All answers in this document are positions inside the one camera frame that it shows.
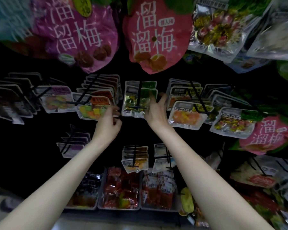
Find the tile floor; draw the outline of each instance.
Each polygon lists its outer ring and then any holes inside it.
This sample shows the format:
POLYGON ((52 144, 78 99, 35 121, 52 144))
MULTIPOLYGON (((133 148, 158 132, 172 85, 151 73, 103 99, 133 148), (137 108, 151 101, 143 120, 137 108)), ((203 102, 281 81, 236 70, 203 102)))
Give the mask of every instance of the tile floor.
MULTIPOLYGON (((5 197, 0 196, 0 203, 5 197)), ((8 213, 0 211, 0 220, 2 220, 8 213)), ((60 218, 54 225, 52 230, 174 230, 174 228, 161 228, 161 227, 145 227, 137 225, 116 225, 99 222, 85 222, 85 221, 72 221, 60 218)))

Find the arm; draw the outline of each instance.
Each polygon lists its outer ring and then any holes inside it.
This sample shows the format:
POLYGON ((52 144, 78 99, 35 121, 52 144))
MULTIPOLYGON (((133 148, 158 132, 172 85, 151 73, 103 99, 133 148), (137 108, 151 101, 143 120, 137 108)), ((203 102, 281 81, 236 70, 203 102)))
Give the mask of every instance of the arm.
POLYGON ((194 199, 216 230, 273 230, 273 228, 216 173, 168 124, 166 96, 151 97, 145 119, 171 152, 194 199))
POLYGON ((5 217, 0 222, 0 230, 46 230, 53 227, 92 163, 117 136, 122 122, 113 119, 113 110, 115 115, 119 115, 117 107, 109 107, 96 124, 92 141, 5 217))

